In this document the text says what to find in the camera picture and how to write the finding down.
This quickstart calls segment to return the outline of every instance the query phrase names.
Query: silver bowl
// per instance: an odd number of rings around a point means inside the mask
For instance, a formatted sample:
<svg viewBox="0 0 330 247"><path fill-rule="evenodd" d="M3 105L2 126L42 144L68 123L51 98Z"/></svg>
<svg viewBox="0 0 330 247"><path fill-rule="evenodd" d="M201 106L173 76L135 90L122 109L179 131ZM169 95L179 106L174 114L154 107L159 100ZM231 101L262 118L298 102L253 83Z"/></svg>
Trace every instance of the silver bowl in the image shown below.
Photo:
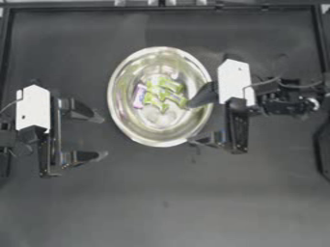
<svg viewBox="0 0 330 247"><path fill-rule="evenodd" d="M165 114L153 105L133 107L134 90L139 83L158 76L186 85L185 97L191 98L211 80L198 61L187 52L170 47L151 47L131 54L119 64L109 83L109 108L119 129L131 140L151 147L171 147L187 141L202 130L213 104L198 109L170 105Z"/></svg>

